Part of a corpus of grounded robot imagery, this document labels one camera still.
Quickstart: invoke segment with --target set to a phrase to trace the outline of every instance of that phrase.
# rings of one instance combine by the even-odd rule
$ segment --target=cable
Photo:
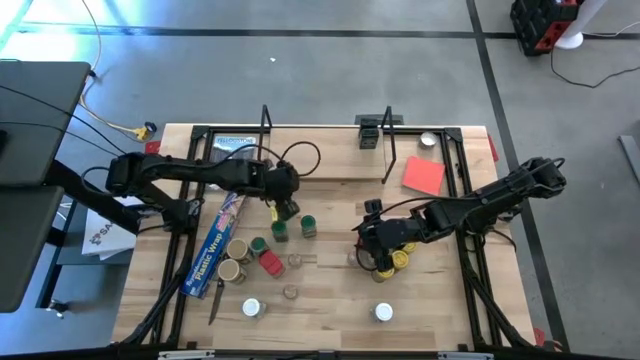
[[[82,173],[82,175],[80,175],[80,182],[82,183],[82,187],[84,187],[84,189],[87,190],[88,192],[94,193],[96,195],[114,197],[112,194],[109,194],[107,192],[97,191],[97,190],[94,190],[94,189],[89,187],[89,185],[87,184],[87,180],[85,180],[85,176],[87,176],[88,173],[90,173],[90,172],[92,172],[94,170],[109,171],[109,168],[104,167],[104,166],[92,166],[92,167],[88,168],[87,170],[85,170]]]
[[[100,36],[100,30],[98,29],[98,24],[96,23],[96,19],[93,17],[89,6],[87,5],[85,0],[82,0],[82,5],[87,9],[89,16],[91,17],[91,21],[93,22],[93,26],[96,28],[96,34],[98,34],[98,55],[96,59],[93,61],[93,65],[91,66],[91,70],[95,71],[96,67],[98,67],[98,63],[100,62],[100,56],[102,55],[102,37]]]
[[[316,152],[318,153],[318,161],[316,162],[316,165],[311,170],[307,171],[306,173],[298,174],[298,176],[300,176],[300,177],[309,176],[309,175],[313,174],[314,171],[316,171],[318,166],[320,166],[320,160],[322,160],[322,156],[320,155],[320,149],[318,148],[318,145],[312,143],[311,141],[297,141],[297,142],[294,142],[293,144],[289,145],[289,147],[284,150],[284,152],[282,153],[282,158],[284,159],[284,157],[287,156],[287,153],[289,152],[289,150],[293,149],[294,147],[296,147],[298,145],[309,145],[309,146],[312,146],[314,149],[316,149]]]
[[[89,9],[89,6],[87,5],[85,0],[82,0],[82,4],[84,5],[84,8],[87,9],[87,12],[89,13],[89,16],[91,17],[91,22],[93,23],[93,27],[96,30],[96,34],[98,35],[98,55],[96,55],[96,59],[93,62],[93,65],[91,66],[91,71],[93,72],[92,76],[88,76],[87,77],[87,81],[85,81],[85,86],[86,89],[84,90],[84,92],[80,95],[80,100],[78,101],[78,103],[80,104],[80,106],[85,109],[85,111],[87,112],[87,114],[89,114],[89,116],[91,116],[94,120],[99,121],[109,127],[111,127],[112,129],[118,131],[119,133],[121,133],[122,135],[126,136],[127,138],[129,138],[130,140],[139,142],[139,143],[146,143],[148,140],[141,140],[138,139],[137,137],[131,136],[129,133],[133,133],[136,136],[138,135],[138,132],[140,131],[144,131],[144,127],[140,128],[140,129],[132,129],[132,128],[128,128],[122,125],[118,125],[118,124],[114,124],[112,122],[109,122],[103,118],[101,118],[99,115],[97,115],[95,112],[93,112],[93,110],[91,110],[89,108],[89,106],[87,105],[87,100],[86,100],[86,96],[89,93],[89,90],[91,89],[91,87],[95,84],[95,80],[93,79],[93,76],[95,75],[95,71],[96,68],[98,67],[98,63],[100,62],[100,57],[102,55],[102,36],[100,34],[100,29],[98,28],[98,23],[96,22],[95,17],[93,16],[93,13],[91,13],[91,9]],[[93,82],[87,86],[87,82],[89,81],[89,79],[91,78],[91,80],[93,80]]]
[[[89,140],[87,140],[87,139],[85,139],[85,138],[83,138],[81,136],[78,136],[78,135],[76,135],[76,134],[74,134],[72,132],[66,131],[66,130],[62,130],[62,129],[60,129],[58,127],[55,127],[55,126],[45,125],[45,124],[36,124],[36,123],[21,123],[21,122],[15,122],[15,121],[0,121],[0,124],[30,125],[30,126],[39,126],[39,127],[49,128],[49,129],[55,129],[55,130],[58,130],[58,131],[61,131],[61,132],[65,133],[65,134],[69,134],[69,135],[71,135],[71,136],[73,136],[73,137],[75,137],[75,138],[77,138],[79,140],[82,140],[82,141],[86,142],[87,144],[91,144],[91,145],[97,147],[98,149],[108,153],[108,154],[111,154],[111,155],[113,155],[115,157],[118,157],[118,154],[116,154],[116,153],[114,153],[112,151],[109,151],[109,150],[103,148],[102,146],[100,146],[100,145],[98,145],[98,144],[96,144],[94,142],[91,142],[91,141],[89,141]]]
[[[159,229],[164,227],[164,224],[160,224],[160,225],[153,225],[153,226],[149,226],[143,229],[138,230],[138,233],[136,235],[140,235],[141,233],[145,232],[145,231],[149,231],[149,230],[153,230],[153,229]]]
[[[86,121],[82,120],[81,118],[79,118],[79,117],[77,117],[77,116],[73,115],[72,113],[70,113],[70,112],[68,112],[68,111],[66,111],[66,110],[64,110],[64,109],[61,109],[61,108],[59,108],[59,107],[57,107],[57,106],[55,106],[55,105],[49,104],[48,102],[46,102],[46,101],[44,101],[44,100],[40,100],[40,99],[38,99],[37,97],[31,96],[31,95],[29,95],[29,94],[25,94],[25,93],[23,93],[22,91],[15,90],[15,89],[12,89],[12,88],[7,87],[7,86],[0,85],[0,89],[5,89],[5,90],[8,90],[8,91],[11,91],[12,93],[15,93],[15,94],[18,94],[18,95],[22,95],[22,96],[24,96],[24,97],[27,97],[27,98],[29,98],[29,99],[33,100],[33,101],[39,102],[39,103],[41,103],[41,104],[43,104],[43,105],[46,105],[46,106],[48,106],[48,107],[50,107],[50,108],[52,108],[52,109],[56,109],[56,110],[58,110],[58,111],[62,112],[63,114],[66,114],[66,115],[68,115],[68,116],[73,117],[74,119],[77,119],[77,120],[78,120],[78,121],[80,121],[81,123],[83,123],[83,124],[85,124],[86,126],[88,126],[88,127],[89,127],[91,130],[93,130],[96,134],[100,135],[100,137],[101,137],[101,138],[103,138],[103,139],[104,139],[104,141],[108,142],[108,143],[109,143],[111,146],[113,146],[116,150],[118,150],[118,151],[120,151],[121,153],[125,154],[124,150],[120,149],[118,146],[116,146],[116,144],[114,144],[113,142],[111,142],[111,140],[107,139],[107,137],[106,137],[106,136],[104,136],[100,131],[98,131],[96,128],[94,128],[93,126],[91,126],[91,124],[89,124],[88,122],[86,122]]]
[[[617,32],[617,33],[615,33],[615,34],[585,33],[585,32],[583,32],[582,34],[584,34],[584,35],[591,35],[591,36],[598,36],[598,37],[616,37],[616,36],[618,36],[618,35],[622,34],[623,32],[627,31],[627,29],[630,29],[630,28],[632,28],[632,27],[634,27],[634,26],[636,26],[636,25],[638,25],[638,24],[640,24],[640,21],[636,21],[636,22],[634,22],[633,24],[629,24],[629,25],[627,25],[627,26],[623,27],[623,28],[622,28],[622,30],[618,31],[618,32]]]
[[[259,144],[247,144],[247,145],[243,145],[240,146],[239,148],[233,150],[232,152],[230,152],[229,154],[227,154],[227,156],[225,156],[224,158],[222,158],[222,160],[216,162],[216,163],[212,163],[212,164],[205,164],[205,165],[188,165],[188,164],[171,164],[171,166],[174,167],[182,167],[182,168],[187,168],[187,169],[213,169],[217,166],[220,166],[222,163],[224,163],[225,161],[231,159],[231,157],[233,155],[235,155],[236,153],[238,153],[239,151],[246,149],[246,148],[251,148],[251,147],[256,147],[256,148],[261,148],[262,150],[268,151],[269,153],[273,154],[273,156],[275,156],[278,160],[282,160],[282,157],[280,157],[280,155],[278,155],[276,152],[274,152],[273,150],[269,149],[266,146],[262,146]],[[157,167],[161,167],[164,166],[165,164],[153,164],[153,165],[149,165],[147,167],[144,167],[142,169],[140,169],[140,173],[144,173],[146,171],[149,171],[151,169],[157,168]]]
[[[496,230],[493,227],[491,229],[489,229],[489,231],[492,232],[492,233],[498,234],[498,235],[502,236],[503,238],[507,239],[511,243],[511,245],[513,245],[513,250],[518,251],[518,245],[516,245],[516,242],[513,241],[513,239],[509,235],[503,233],[502,231]]]
[[[611,79],[611,78],[614,78],[614,77],[616,77],[616,76],[620,76],[620,75],[623,75],[623,74],[626,74],[626,73],[630,73],[630,72],[634,72],[634,71],[640,70],[640,66],[637,66],[637,67],[634,67],[634,68],[631,68],[631,69],[626,69],[626,70],[622,70],[622,71],[619,71],[619,72],[616,72],[616,73],[613,73],[613,74],[609,74],[609,75],[607,75],[604,79],[602,79],[602,80],[600,80],[599,82],[597,82],[595,85],[590,85],[590,84],[580,83],[580,82],[576,82],[576,81],[569,80],[569,79],[567,79],[566,77],[564,77],[564,76],[560,75],[560,74],[556,71],[555,67],[553,66],[553,53],[554,53],[554,52],[555,52],[555,51],[553,51],[553,50],[551,51],[551,71],[552,71],[552,72],[553,72],[557,77],[559,77],[560,79],[564,80],[564,82],[566,82],[566,83],[569,83],[569,84],[571,84],[571,85],[575,85],[575,86],[585,87],[585,88],[588,88],[588,89],[595,89],[595,88],[597,88],[598,86],[600,86],[600,85],[604,84],[604,83],[605,83],[605,81],[607,81],[607,80],[609,80],[609,79]]]

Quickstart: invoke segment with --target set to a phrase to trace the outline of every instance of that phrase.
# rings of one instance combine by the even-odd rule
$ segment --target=green can
[[[251,243],[249,244],[249,249],[251,249],[251,252],[253,253],[253,255],[255,255],[256,257],[259,257],[260,255],[262,255],[263,252],[269,250],[269,247],[267,246],[267,241],[264,238],[255,237],[253,238],[253,240],[251,240]]]
[[[302,236],[306,239],[315,237],[318,231],[316,230],[316,219],[311,215],[305,215],[300,220],[300,226],[302,227]]]
[[[287,232],[287,223],[284,221],[274,221],[271,224],[271,232],[276,242],[289,241],[289,233]]]

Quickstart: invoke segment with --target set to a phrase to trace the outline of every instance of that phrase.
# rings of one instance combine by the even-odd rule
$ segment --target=gray floor
[[[472,31],[465,0],[88,3],[104,25]],[[510,3],[476,0],[484,31],[511,31]],[[612,0],[588,30],[615,32],[639,18],[640,3]],[[35,0],[24,21],[90,24],[75,0]],[[473,39],[106,35],[102,42],[102,83],[88,101],[112,121],[255,123],[266,103],[279,123],[347,124],[357,113],[381,112],[390,104],[410,124],[487,126],[500,153],[499,172],[508,171]],[[637,66],[637,44],[589,41],[573,52],[558,51],[557,69],[572,79],[595,82]],[[571,348],[640,358],[640,265],[635,261],[640,189],[616,140],[620,134],[640,137],[640,102],[633,90],[640,73],[597,90],[582,89],[555,78],[548,57],[524,58],[513,40],[487,40],[487,47],[518,159],[567,158],[566,191],[532,205]],[[96,50],[92,35],[16,33],[0,57],[92,62]],[[82,110],[77,115],[87,117]],[[76,122],[71,131],[98,141]],[[111,135],[127,150],[142,148],[118,133]],[[78,171],[110,160],[70,137],[58,157]],[[101,182],[100,176],[90,179]],[[534,325],[548,330],[518,222],[513,232]],[[0,333],[11,340],[0,343],[1,353],[109,341],[126,269],[66,268],[55,295],[79,301],[80,311],[58,321],[33,309],[47,256],[43,253],[20,310],[0,316]]]

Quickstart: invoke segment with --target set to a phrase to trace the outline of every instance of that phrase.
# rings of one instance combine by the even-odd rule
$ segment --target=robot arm
[[[451,235],[457,228],[469,234],[484,234],[500,214],[525,199],[548,199],[560,194],[567,182],[558,169],[562,164],[556,162],[531,159],[506,177],[461,198],[432,197],[435,200],[411,209],[408,218],[381,220],[380,215],[385,212],[382,202],[370,200],[365,204],[369,214],[356,228],[359,246],[371,254],[378,270],[386,271],[393,266],[390,253],[408,242],[430,243]]]
[[[226,159],[218,163],[185,160],[171,156],[129,153],[111,161],[106,189],[115,196],[136,196],[146,205],[162,210],[167,230],[186,230],[195,224],[191,215],[200,203],[172,199],[152,184],[159,179],[216,184],[238,195],[274,201],[278,216],[287,220],[300,209],[291,199],[299,188],[295,168],[281,160],[275,168],[264,162]]]

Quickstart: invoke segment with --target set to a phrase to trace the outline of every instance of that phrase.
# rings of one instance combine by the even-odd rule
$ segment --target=black bracket
[[[462,143],[462,130],[460,128],[444,128],[444,133],[453,141]]]

